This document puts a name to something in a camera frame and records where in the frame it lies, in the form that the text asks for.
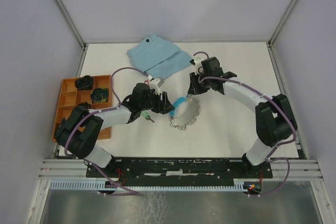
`chain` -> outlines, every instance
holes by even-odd
[[[187,101],[194,99],[197,102],[197,110],[196,113],[194,114],[193,118],[191,118],[191,120],[189,120],[186,124],[184,125],[175,125],[175,119],[174,117],[170,116],[169,117],[169,121],[170,121],[170,126],[173,128],[177,128],[180,131],[186,131],[187,126],[190,126],[192,124],[194,124],[197,120],[197,117],[199,116],[199,113],[201,112],[201,106],[200,106],[200,101],[197,97],[195,97],[194,95],[190,94],[187,96]]]

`wooden tray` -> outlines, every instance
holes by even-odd
[[[111,76],[93,76],[93,88],[91,90],[77,91],[75,87],[75,81],[78,78],[73,79],[63,79],[61,90],[59,93],[54,130],[52,132],[52,139],[55,142],[54,138],[55,129],[59,126],[62,121],[62,118],[67,119],[71,114],[75,106],[78,106],[80,103],[87,102],[91,104],[92,109],[104,109],[112,106],[112,92],[111,92]],[[92,103],[90,94],[93,89],[96,88],[108,88],[109,97],[108,101],[105,103]],[[111,138],[111,127],[103,129],[100,131],[98,139],[109,139]]]

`gray wall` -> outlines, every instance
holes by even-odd
[[[301,0],[276,52],[304,132],[336,205],[336,1]]]
[[[23,223],[80,47],[53,0],[0,0],[0,222]]]
[[[85,42],[268,40],[290,0],[63,0]]]

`towel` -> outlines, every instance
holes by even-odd
[[[127,51],[131,64],[154,78],[165,79],[190,65],[191,57],[157,35],[149,35]]]

